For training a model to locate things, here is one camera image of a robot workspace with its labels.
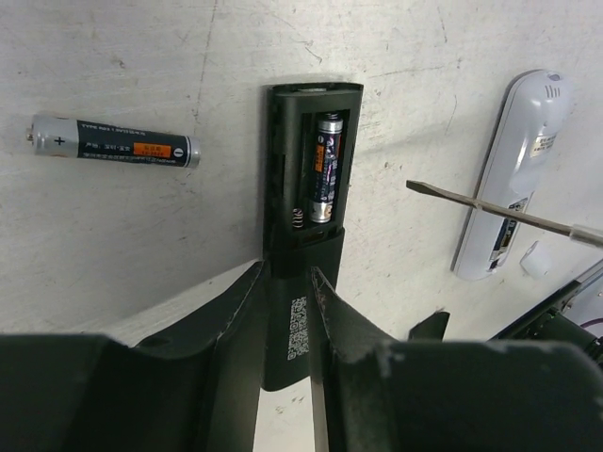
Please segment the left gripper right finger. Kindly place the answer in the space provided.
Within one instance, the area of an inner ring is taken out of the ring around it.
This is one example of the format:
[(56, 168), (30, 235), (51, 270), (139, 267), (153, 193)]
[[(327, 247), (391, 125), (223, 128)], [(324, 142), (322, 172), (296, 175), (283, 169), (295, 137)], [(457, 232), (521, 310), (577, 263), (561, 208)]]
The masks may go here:
[(309, 276), (318, 451), (598, 451), (602, 364), (557, 341), (399, 341)]

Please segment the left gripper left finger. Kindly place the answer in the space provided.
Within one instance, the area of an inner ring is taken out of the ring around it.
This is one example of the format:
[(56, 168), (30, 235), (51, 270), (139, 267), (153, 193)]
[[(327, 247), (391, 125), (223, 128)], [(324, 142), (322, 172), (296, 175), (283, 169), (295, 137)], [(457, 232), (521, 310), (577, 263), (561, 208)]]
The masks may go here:
[(136, 346), (102, 334), (1, 338), (5, 451), (250, 451), (268, 269)]

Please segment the black battery cover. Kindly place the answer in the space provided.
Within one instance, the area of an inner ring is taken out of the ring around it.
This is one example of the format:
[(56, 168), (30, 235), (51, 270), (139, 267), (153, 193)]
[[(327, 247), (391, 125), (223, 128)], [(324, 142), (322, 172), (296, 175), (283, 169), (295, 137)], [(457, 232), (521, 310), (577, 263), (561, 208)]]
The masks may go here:
[(433, 340), (442, 342), (449, 318), (450, 313), (447, 311), (437, 311), (433, 313), (409, 330), (408, 340)]

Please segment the white battery cover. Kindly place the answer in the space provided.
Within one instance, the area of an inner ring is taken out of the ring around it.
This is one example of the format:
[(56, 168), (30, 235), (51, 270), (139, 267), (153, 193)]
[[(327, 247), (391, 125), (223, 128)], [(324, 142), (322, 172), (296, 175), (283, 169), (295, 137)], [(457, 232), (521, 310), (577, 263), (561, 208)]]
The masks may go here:
[(525, 252), (519, 262), (524, 273), (534, 280), (546, 276), (552, 268), (552, 260), (546, 245), (535, 241)]

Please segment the clear handle screwdriver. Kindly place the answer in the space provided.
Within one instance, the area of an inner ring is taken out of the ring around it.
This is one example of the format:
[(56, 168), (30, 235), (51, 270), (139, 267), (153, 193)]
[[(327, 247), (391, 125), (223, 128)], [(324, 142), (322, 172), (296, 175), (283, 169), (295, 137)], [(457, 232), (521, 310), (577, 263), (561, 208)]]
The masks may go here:
[(514, 211), (508, 207), (497, 206), (490, 202), (470, 198), (465, 195), (447, 191), (440, 187), (432, 186), (420, 181), (407, 180), (406, 187), (417, 193), (455, 202), (502, 218), (513, 219), (519, 223), (527, 224), (540, 230), (566, 236), (574, 242), (602, 249), (601, 230), (579, 225), (570, 226), (549, 219), (538, 218), (529, 214)]

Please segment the black remote control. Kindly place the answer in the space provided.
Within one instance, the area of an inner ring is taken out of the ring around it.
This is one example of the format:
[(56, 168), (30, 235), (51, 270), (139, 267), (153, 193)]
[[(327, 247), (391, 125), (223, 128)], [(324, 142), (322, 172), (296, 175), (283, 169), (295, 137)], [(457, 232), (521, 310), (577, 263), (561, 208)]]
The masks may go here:
[[(262, 387), (276, 392), (308, 376), (307, 272), (336, 284), (364, 87), (352, 82), (274, 85), (267, 90), (263, 259), (269, 268), (269, 323)], [(318, 117), (344, 121), (332, 218), (310, 219)]]

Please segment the white remote control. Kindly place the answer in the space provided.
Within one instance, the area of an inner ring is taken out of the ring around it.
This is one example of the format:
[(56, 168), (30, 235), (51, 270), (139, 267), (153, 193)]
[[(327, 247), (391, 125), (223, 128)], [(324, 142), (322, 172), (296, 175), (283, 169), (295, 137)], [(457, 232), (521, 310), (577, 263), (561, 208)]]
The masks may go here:
[[(496, 131), (484, 160), (476, 198), (525, 212), (555, 139), (569, 115), (572, 86), (559, 72), (533, 70), (506, 91)], [(466, 281), (493, 275), (509, 254), (519, 223), (472, 209), (452, 271)]]

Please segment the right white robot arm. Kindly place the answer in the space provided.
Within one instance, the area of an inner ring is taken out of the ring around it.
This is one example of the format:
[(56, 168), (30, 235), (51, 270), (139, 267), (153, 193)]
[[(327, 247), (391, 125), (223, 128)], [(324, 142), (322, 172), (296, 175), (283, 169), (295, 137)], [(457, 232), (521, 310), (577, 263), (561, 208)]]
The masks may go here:
[(602, 263), (595, 263), (494, 338), (570, 343), (601, 365)]

